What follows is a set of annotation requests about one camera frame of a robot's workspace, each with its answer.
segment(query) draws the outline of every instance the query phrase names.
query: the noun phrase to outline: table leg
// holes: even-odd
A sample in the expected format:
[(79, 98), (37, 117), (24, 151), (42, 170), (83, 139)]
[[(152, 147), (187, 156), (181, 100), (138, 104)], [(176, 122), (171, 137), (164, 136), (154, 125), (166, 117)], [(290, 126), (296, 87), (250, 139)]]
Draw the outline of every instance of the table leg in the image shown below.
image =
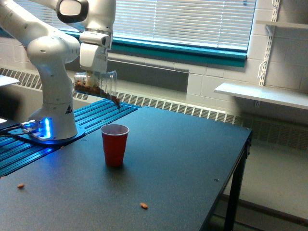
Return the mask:
[(225, 225), (224, 225), (224, 231), (233, 230), (236, 209), (237, 209), (237, 204), (238, 204), (239, 197), (240, 197), (245, 163), (246, 163), (246, 159), (248, 156), (249, 147), (250, 147), (250, 144), (249, 142), (247, 142), (246, 147), (244, 148), (244, 153), (242, 154), (241, 160), (233, 173), (227, 215), (226, 215), (226, 220), (225, 220)]

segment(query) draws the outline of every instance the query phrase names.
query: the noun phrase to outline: robotic arm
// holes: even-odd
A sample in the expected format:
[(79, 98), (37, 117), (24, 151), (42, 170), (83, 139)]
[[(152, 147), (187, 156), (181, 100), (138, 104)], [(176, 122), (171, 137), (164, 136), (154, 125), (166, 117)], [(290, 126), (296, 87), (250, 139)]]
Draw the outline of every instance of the robotic arm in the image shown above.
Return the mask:
[(72, 83), (65, 64), (80, 55), (80, 66), (90, 78), (107, 69), (116, 0), (32, 0), (57, 11), (61, 21), (81, 31), (80, 41), (40, 21), (13, 0), (0, 0), (0, 27), (27, 47), (43, 85), (43, 105), (30, 117), (43, 124), (32, 134), (41, 141), (72, 138), (77, 134)]

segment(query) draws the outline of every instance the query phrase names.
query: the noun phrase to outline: window sill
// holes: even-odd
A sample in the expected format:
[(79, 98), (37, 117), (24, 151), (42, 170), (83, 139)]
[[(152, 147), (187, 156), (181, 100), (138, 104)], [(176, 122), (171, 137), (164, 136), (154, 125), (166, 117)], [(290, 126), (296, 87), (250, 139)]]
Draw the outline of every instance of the window sill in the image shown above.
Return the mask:
[[(79, 38), (78, 32), (66, 31), (66, 33)], [(186, 61), (236, 67), (244, 67), (247, 59), (245, 52), (177, 46), (116, 37), (113, 38), (112, 51), (163, 58), (176, 62)]]

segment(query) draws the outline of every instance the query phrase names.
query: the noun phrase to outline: peanut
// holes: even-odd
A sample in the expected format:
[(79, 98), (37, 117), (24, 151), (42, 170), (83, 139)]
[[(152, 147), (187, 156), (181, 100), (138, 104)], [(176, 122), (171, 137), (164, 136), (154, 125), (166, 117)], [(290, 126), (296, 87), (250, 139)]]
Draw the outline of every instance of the peanut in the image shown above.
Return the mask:
[(24, 186), (25, 186), (25, 184), (19, 184), (19, 185), (17, 186), (17, 188), (18, 188), (18, 189), (23, 189)]
[(140, 203), (141, 208), (148, 209), (148, 205), (146, 203)]

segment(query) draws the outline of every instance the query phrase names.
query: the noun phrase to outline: red solo cup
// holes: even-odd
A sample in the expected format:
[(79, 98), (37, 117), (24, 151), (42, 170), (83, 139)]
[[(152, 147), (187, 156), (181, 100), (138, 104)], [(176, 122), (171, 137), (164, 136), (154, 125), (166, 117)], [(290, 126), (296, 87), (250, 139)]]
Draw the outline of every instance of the red solo cup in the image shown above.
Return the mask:
[(108, 124), (102, 126), (101, 132), (106, 164), (112, 167), (121, 166), (129, 128), (119, 124)]

